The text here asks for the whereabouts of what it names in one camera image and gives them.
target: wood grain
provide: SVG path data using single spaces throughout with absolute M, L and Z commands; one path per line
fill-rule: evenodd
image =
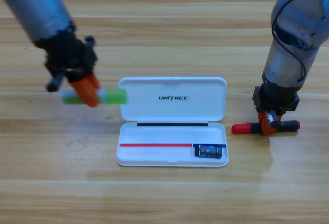
M 297 133 L 236 136 L 257 120 L 252 94 L 272 42 L 276 0 L 64 0 L 78 36 L 95 36 L 103 88 L 123 77 L 220 76 L 228 83 L 229 164 L 130 168 L 116 162 L 119 106 L 64 106 L 0 3 L 0 223 L 329 223 L 329 47 L 296 112 Z M 69 89 L 67 83 L 62 86 Z

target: white plastic case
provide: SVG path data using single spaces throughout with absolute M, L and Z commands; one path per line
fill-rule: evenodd
M 223 78 L 123 78 L 119 88 L 128 96 L 121 115 L 134 121 L 120 130 L 120 165 L 222 167 L 228 163 L 225 128 L 216 123 L 225 116 Z M 222 156 L 197 157 L 191 144 L 220 145 Z

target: red stripe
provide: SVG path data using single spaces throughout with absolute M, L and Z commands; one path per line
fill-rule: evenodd
M 191 143 L 121 143 L 121 147 L 192 147 Z

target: logo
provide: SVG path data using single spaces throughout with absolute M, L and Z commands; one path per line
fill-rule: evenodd
M 174 96 L 166 96 L 166 97 L 159 97 L 159 100 L 187 100 L 188 97 L 174 97 Z

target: black chip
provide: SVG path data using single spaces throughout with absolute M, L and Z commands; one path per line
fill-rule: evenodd
M 195 156 L 201 158 L 221 159 L 222 147 L 217 145 L 199 145 L 195 147 Z

